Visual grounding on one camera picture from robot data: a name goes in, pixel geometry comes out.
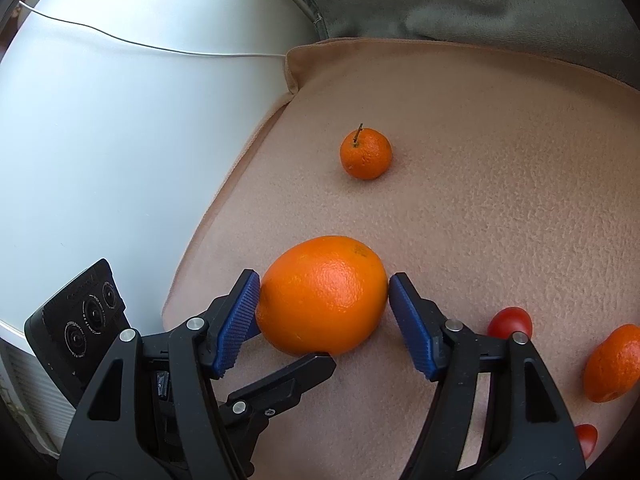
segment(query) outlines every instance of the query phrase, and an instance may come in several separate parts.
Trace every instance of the red tomato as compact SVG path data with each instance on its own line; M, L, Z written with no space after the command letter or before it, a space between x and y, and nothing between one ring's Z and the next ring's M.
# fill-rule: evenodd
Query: red tomato
M531 339L533 323L527 311L519 306L508 306L494 316L486 329L491 337L507 339L514 332L524 332Z
M580 426L575 427L575 433L578 435L578 440L580 441L582 455L584 459L587 460L596 447L598 430L591 424L580 424Z

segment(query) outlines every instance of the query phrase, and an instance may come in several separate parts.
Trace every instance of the pink fabric surface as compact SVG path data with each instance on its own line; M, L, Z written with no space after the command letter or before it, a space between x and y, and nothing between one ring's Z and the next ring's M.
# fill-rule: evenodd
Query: pink fabric surface
M640 94L577 66L447 43L342 40L294 49L292 100L257 137L186 251L167 329L264 273L291 246L347 235L405 271L425 298L477 332L508 305L575 424L600 431L594 457L638 397L593 404L581 373L617 326L640 324ZM360 123L383 132L391 168L352 179L338 148ZM259 336L214 383L220 399L292 358ZM271 420L256 480L398 478L434 392L389 309L327 382ZM479 380L461 466L477 455Z

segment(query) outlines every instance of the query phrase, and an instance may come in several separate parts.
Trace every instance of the camera lens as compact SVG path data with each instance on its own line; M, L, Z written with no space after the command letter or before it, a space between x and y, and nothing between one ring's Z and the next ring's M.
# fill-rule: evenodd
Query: camera lens
M86 352L86 339L77 323L69 321L65 328L66 347L75 357L82 357Z
M100 330L104 327L104 312L98 298L89 296L84 300L82 313L89 328L95 333L100 333Z
M111 283L104 283L102 286L102 295L104 296L104 302L109 308L116 306L116 291L113 289L113 285L111 285Z

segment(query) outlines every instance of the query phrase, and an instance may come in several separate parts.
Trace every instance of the citrus fruit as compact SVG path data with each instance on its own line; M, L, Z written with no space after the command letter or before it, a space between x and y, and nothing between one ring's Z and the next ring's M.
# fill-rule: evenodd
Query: citrus fruit
M584 393L607 402L628 392L640 378L640 327L615 329L591 354L584 369Z
M255 319L278 350L339 355L374 331L387 285L380 258L365 244L345 236L313 238L271 264Z
M529 339L533 335L533 323L527 311L519 306L508 306L494 316L486 329L491 337L507 339L514 332L524 332Z
M580 424L575 427L575 434L578 436L578 441L580 442L582 456L587 460L591 456L591 453L593 453L593 450L596 449L598 430L591 424Z
M371 128L360 127L347 135L340 146L340 162L355 178L371 180L388 169L392 159L391 144Z

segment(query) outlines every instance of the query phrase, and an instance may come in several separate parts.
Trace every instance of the blue gripper pad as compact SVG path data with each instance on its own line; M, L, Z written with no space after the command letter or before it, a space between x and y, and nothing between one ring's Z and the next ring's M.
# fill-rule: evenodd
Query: blue gripper pad
M229 294L229 298L232 297L233 291ZM260 276L252 271L218 333L218 352L213 361L213 371L218 377L222 377L225 371L236 363L249 326L252 322L255 323L254 314L258 300L260 300Z
M256 337L260 333L260 327L254 318L251 320L251 324L249 325L249 330L246 331L246 335L244 336L245 341L249 341L252 337Z
M440 330L445 317L433 301L420 298L404 272L394 274L389 280L389 304L415 368L428 380L438 380L446 368Z

